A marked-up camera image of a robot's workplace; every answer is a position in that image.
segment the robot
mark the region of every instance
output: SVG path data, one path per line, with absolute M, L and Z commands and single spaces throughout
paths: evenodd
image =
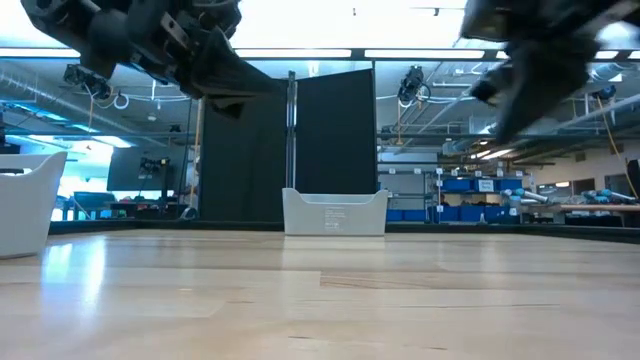
M 124 64 L 235 118 L 244 102 L 277 87 L 229 46 L 239 0 L 21 1 L 36 28 L 79 51 L 82 67 L 104 79 Z M 500 109 L 498 143 L 584 86 L 598 31 L 640 25 L 639 9 L 640 0 L 468 0 L 461 36 L 505 43 L 510 56 L 471 91 Z
M 229 44 L 241 21 L 239 0 L 21 0 L 33 25 L 77 50 L 65 80 L 97 96 L 117 64 L 178 85 L 214 110 L 238 118 L 243 104 L 278 88 Z
M 497 143 L 549 113 L 589 79 L 595 38 L 609 24 L 640 25 L 638 0 L 469 0 L 461 36 L 505 43 L 510 59 L 470 94 L 499 109 Z

